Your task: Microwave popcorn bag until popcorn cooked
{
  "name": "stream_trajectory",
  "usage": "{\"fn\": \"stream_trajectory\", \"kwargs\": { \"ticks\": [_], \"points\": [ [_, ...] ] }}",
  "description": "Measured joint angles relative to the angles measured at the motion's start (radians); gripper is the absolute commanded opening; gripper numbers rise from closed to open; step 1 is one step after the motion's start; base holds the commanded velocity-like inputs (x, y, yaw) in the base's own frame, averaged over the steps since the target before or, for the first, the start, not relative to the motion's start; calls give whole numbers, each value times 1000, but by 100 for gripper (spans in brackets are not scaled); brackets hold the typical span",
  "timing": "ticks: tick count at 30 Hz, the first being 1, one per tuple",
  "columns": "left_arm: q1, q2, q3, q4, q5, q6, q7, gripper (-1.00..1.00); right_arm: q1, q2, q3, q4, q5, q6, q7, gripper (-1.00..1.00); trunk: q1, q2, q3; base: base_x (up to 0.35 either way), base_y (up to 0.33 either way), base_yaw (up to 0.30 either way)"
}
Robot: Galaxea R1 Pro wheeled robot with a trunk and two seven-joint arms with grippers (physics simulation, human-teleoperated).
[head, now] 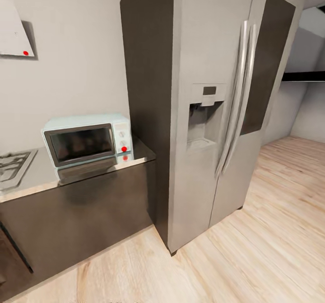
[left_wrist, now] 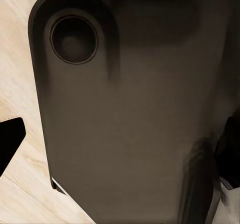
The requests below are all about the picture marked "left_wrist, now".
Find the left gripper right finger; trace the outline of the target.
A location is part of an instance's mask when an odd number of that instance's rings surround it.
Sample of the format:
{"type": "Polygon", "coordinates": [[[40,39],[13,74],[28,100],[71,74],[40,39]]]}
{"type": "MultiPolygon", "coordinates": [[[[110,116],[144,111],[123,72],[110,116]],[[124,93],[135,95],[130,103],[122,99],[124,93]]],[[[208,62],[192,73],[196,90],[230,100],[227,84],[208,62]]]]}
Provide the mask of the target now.
{"type": "Polygon", "coordinates": [[[235,117],[228,117],[224,135],[240,157],[240,119],[235,117]]]}

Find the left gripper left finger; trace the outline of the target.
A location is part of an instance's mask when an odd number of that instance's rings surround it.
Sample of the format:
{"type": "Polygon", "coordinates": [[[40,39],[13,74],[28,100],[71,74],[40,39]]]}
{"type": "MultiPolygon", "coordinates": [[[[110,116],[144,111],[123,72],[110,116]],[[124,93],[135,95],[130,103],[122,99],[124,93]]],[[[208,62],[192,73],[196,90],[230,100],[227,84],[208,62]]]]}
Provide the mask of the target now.
{"type": "Polygon", "coordinates": [[[21,117],[0,122],[0,177],[26,136],[21,117]]]}

